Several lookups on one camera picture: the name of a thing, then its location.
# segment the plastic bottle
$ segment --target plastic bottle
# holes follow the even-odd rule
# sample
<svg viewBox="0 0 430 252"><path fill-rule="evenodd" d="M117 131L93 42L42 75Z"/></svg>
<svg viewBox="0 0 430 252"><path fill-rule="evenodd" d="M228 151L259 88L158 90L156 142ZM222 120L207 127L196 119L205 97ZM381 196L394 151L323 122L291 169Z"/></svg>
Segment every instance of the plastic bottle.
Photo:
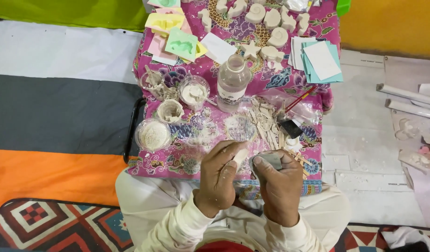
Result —
<svg viewBox="0 0 430 252"><path fill-rule="evenodd" d="M242 56L234 54L218 70L217 103L223 112L236 112L240 108L251 71Z"/></svg>

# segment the red patterned carpet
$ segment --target red patterned carpet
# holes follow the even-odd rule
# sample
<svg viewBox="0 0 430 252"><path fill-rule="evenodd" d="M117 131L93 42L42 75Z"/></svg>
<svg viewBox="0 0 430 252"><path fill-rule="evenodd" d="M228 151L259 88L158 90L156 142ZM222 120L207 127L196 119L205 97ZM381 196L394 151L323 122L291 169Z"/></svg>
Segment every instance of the red patterned carpet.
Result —
<svg viewBox="0 0 430 252"><path fill-rule="evenodd" d="M350 223L334 252L381 252L381 231L396 226ZM420 228L430 237L430 229ZM132 252L118 207L52 199L14 199L0 207L0 251Z"/></svg>

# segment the bottle label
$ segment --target bottle label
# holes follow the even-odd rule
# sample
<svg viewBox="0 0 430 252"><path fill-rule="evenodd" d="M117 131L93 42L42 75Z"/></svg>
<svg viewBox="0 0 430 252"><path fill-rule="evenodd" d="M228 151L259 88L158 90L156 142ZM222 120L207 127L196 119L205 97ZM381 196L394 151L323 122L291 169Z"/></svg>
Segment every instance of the bottle label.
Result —
<svg viewBox="0 0 430 252"><path fill-rule="evenodd" d="M243 100L243 96L245 95L246 88L237 91L237 92L229 92L224 90L219 82L217 83L217 100L221 100L226 105L237 105Z"/></svg>

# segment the hand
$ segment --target hand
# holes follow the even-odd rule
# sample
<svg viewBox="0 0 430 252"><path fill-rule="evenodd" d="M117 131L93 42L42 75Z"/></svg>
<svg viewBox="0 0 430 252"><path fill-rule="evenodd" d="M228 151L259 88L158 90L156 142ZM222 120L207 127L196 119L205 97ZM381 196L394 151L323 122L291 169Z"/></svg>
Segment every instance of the hand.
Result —
<svg viewBox="0 0 430 252"><path fill-rule="evenodd" d="M237 163L232 158L248 144L248 141L221 141L202 159L200 189L193 190L193 195L196 207L207 217L215 217L234 203L232 183Z"/></svg>
<svg viewBox="0 0 430 252"><path fill-rule="evenodd" d="M282 169L277 171L262 157L255 157L253 162L267 182L260 185L260 194L265 205L265 216L284 227L295 226L299 221L299 200L302 188L302 166L285 150L263 152L278 153Z"/></svg>

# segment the pink table cover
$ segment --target pink table cover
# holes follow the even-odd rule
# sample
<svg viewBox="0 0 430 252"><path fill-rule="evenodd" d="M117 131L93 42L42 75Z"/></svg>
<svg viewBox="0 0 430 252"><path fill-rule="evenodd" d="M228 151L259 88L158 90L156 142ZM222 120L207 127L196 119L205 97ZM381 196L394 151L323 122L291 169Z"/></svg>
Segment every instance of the pink table cover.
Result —
<svg viewBox="0 0 430 252"><path fill-rule="evenodd" d="M246 13L234 19L228 19L227 14L216 13L216 3L217 0L194 0L181 5L193 34L199 40L206 36L207 33L204 32L201 20L197 18L197 12L207 8L213 20L211 32L236 46L238 48L237 53L243 54L240 50L240 44L249 43L251 39L255 40L257 46L266 46L271 30L266 29L262 23L251 24L246 22ZM231 7L233 3L234 1L229 1L228 7ZM264 6L267 10L280 8L279 5L269 2L269 0ZM335 12L335 3L331 0L323 1L322 7L312 7L309 14L309 27L304 34L305 37L327 39L339 48L339 24ZM289 34L289 37L297 36L296 32L297 30ZM144 65L148 65L152 70L158 70L166 74L167 86L173 87L190 72L204 77L210 85L210 97L216 96L218 63L206 56L198 58L195 63L189 65L179 59L176 66L173 67L156 62L151 59L152 55L147 52L152 38L153 33L150 29L146 29L133 62L133 69L137 78L140 78L145 72ZM287 60L291 50L290 43L285 44L279 50L285 52L285 59L281 62L282 69L279 68L279 64L268 63L262 60L261 57L258 57L256 62L248 60L247 64L253 74L253 80L246 89L245 100L248 99L248 96L261 93L269 88L277 88L288 94L298 96L313 85L306 83L303 71L294 70L288 65ZM155 117L160 101L157 101L145 90L144 96L148 99L144 118ZM330 84L317 85L317 88L305 100L312 101L315 109L329 110L333 106ZM198 112L190 111L185 105L184 108L185 115L183 120L187 123L170 126L172 134L171 146L155 153L141 150L139 157L130 161L129 174L151 178L184 179L199 183L201 159L221 140L251 140L248 158L254 155L254 151L269 149L269 146L258 135L256 127L251 122L248 122L241 112L223 113L207 102L204 108ZM304 181L302 195L314 194L322 190L321 135L317 133L321 132L322 124L320 123L317 127L318 130L314 130L308 125L302 125L304 133L300 136L303 145L301 152L304 158L313 164L304 165L310 175ZM250 173L249 164L245 162L235 177L234 186L240 197L258 199L260 198L260 187L257 180L250 179Z"/></svg>

